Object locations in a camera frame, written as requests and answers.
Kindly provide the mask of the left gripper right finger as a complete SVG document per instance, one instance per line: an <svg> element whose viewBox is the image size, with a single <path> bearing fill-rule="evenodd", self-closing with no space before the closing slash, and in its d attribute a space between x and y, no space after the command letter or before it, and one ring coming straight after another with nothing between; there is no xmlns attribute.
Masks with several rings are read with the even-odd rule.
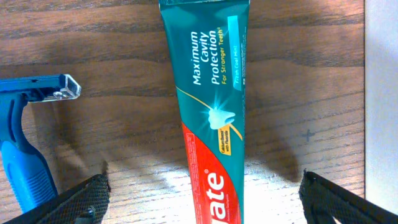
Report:
<svg viewBox="0 0 398 224"><path fill-rule="evenodd" d="M397 223L396 214L307 170L303 172L299 196L309 224Z"/></svg>

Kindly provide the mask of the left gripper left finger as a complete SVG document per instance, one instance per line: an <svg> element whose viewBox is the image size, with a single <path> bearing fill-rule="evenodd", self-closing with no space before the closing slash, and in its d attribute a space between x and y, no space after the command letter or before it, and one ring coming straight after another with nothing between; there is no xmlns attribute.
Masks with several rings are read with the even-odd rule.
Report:
<svg viewBox="0 0 398 224"><path fill-rule="evenodd" d="M98 224L107 212L109 198L108 178L96 174L4 224Z"/></svg>

